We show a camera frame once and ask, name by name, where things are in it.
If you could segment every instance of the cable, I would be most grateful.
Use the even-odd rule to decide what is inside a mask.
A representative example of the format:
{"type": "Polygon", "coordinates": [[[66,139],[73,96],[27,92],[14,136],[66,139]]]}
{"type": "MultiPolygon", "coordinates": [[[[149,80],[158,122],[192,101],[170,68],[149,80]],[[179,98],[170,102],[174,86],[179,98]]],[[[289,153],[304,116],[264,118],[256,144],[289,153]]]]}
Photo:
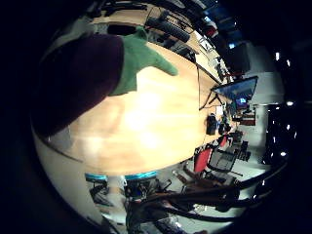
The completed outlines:
{"type": "Polygon", "coordinates": [[[153,9],[154,9],[154,6],[149,10],[149,13],[147,14],[147,17],[146,17],[146,19],[145,19],[143,28],[146,27],[147,20],[148,20],[148,18],[149,18],[149,16],[150,16],[151,12],[153,11],[153,9]]]}
{"type": "Polygon", "coordinates": [[[199,192],[187,192],[187,193],[183,193],[183,194],[179,193],[179,194],[161,195],[161,196],[157,196],[157,197],[147,199],[141,203],[140,209],[137,209],[136,211],[134,211],[129,216],[128,224],[131,224],[131,220],[133,219],[133,216],[138,211],[140,211],[141,209],[144,209],[146,206],[150,206],[150,203],[152,203],[152,202],[161,201],[161,200],[170,200],[170,199],[183,199],[183,198],[185,199],[186,197],[191,199],[191,198],[198,198],[198,197],[204,196],[207,198],[207,196],[212,195],[212,194],[216,194],[216,193],[226,193],[226,192],[231,191],[231,190],[245,189],[245,188],[248,188],[248,187],[254,185],[255,183],[260,182],[261,180],[268,179],[268,178],[278,174],[286,165],[287,165],[287,161],[285,161],[284,163],[281,163],[276,168],[271,169],[270,171],[268,171],[262,175],[255,176],[255,177],[250,178],[248,180],[245,180],[239,184],[232,184],[232,185],[212,188],[210,190],[204,190],[204,191],[199,191],[199,192]]]}
{"type": "Polygon", "coordinates": [[[197,219],[197,220],[202,220],[202,221],[210,221],[210,222],[229,222],[229,221],[233,221],[233,220],[236,220],[239,218],[239,216],[236,216],[236,217],[213,217],[213,216],[204,216],[204,215],[200,215],[200,214],[190,214],[190,213],[178,211],[176,209],[165,208],[165,207],[161,207],[161,206],[151,206],[150,208],[154,209],[154,210],[159,210],[159,211],[167,212],[170,214],[174,214],[174,215],[180,215],[180,216],[185,216],[185,217],[192,218],[192,219],[197,219]]]}
{"type": "Polygon", "coordinates": [[[205,106],[206,106],[206,104],[207,104],[207,102],[208,102],[208,100],[211,98],[211,96],[212,96],[212,91],[208,94],[208,96],[207,96],[207,98],[206,98],[206,100],[205,100],[205,103],[199,108],[199,110],[202,110],[203,108],[205,108],[205,106]]]}

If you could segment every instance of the office chair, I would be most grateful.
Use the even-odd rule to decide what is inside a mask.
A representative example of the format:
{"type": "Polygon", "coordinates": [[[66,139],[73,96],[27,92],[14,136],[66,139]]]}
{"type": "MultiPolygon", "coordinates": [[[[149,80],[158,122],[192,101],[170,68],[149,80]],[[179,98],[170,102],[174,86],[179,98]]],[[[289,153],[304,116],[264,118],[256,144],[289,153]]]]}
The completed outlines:
{"type": "Polygon", "coordinates": [[[213,151],[212,148],[207,148],[194,157],[194,173],[200,173],[206,168],[213,151]]]}

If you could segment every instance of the wooden table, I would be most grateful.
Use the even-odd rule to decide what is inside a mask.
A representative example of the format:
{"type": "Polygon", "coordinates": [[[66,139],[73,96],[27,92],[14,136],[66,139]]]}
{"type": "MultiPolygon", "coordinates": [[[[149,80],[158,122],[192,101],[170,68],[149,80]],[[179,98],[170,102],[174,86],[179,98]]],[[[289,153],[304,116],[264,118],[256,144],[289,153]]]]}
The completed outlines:
{"type": "MultiPolygon", "coordinates": [[[[148,46],[174,64],[178,75],[146,67],[137,74],[137,92],[107,97],[69,126],[73,145],[66,153],[83,160],[87,173],[159,170],[190,158],[203,143],[205,119],[215,107],[199,111],[199,101],[215,81],[200,73],[199,92],[194,63],[155,44],[148,46]]],[[[205,142],[218,137],[206,136],[205,142]]]]}
{"type": "MultiPolygon", "coordinates": [[[[153,6],[148,4],[147,11],[144,11],[144,10],[117,11],[110,17],[95,18],[92,23],[107,23],[107,24],[128,25],[128,26],[144,25],[147,20],[149,12],[150,12],[150,15],[149,15],[150,17],[158,18],[160,16],[160,11],[158,7],[154,7],[153,9],[152,8],[153,6]]],[[[190,34],[189,40],[183,44],[188,49],[192,50],[194,53],[196,54],[200,53],[200,47],[199,47],[199,43],[195,35],[195,32],[192,32],[190,34]]]]}

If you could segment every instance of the computer monitor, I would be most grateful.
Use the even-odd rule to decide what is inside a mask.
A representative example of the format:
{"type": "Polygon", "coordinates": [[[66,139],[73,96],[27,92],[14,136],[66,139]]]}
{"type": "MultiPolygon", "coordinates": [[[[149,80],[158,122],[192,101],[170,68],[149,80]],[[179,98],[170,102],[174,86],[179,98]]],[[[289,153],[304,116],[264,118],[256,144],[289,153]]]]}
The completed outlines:
{"type": "Polygon", "coordinates": [[[253,76],[226,85],[214,87],[212,88],[212,91],[233,101],[240,98],[251,99],[254,95],[256,82],[257,76],[253,76]]]}
{"type": "Polygon", "coordinates": [[[243,97],[235,99],[235,104],[236,104],[237,109],[247,109],[248,108],[247,100],[243,97]]]}

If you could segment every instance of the wall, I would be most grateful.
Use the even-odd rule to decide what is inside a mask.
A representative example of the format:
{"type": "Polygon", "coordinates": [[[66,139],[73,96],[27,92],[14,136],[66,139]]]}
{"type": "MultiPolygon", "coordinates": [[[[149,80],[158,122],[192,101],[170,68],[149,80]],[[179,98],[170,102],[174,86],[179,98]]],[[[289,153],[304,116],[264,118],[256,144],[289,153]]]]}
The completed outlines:
{"type": "Polygon", "coordinates": [[[83,163],[56,153],[36,134],[33,136],[40,162],[59,195],[79,215],[101,224],[102,216],[89,193],[83,163]]]}
{"type": "Polygon", "coordinates": [[[265,47],[247,43],[247,54],[251,69],[244,78],[257,76],[258,81],[254,91],[253,104],[280,103],[284,100],[284,86],[280,73],[276,70],[273,58],[265,47]]]}

